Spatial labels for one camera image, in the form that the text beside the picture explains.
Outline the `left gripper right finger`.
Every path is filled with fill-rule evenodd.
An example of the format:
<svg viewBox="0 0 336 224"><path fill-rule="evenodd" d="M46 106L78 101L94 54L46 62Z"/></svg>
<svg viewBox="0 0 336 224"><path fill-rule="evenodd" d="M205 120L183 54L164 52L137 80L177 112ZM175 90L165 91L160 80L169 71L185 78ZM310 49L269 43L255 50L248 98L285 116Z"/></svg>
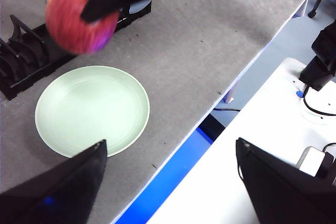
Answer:
<svg viewBox="0 0 336 224"><path fill-rule="evenodd" d="M335 158L324 152L312 176L243 138L237 169L260 223L335 223Z"/></svg>

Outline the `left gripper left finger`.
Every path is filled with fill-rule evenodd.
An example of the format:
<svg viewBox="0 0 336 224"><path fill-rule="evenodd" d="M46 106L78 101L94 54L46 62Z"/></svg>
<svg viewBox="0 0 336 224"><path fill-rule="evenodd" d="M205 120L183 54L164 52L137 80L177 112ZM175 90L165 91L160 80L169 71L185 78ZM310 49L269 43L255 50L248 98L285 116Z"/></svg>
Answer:
<svg viewBox="0 0 336 224"><path fill-rule="evenodd" d="M86 223L106 163L107 143L102 140L1 193L1 223Z"/></svg>

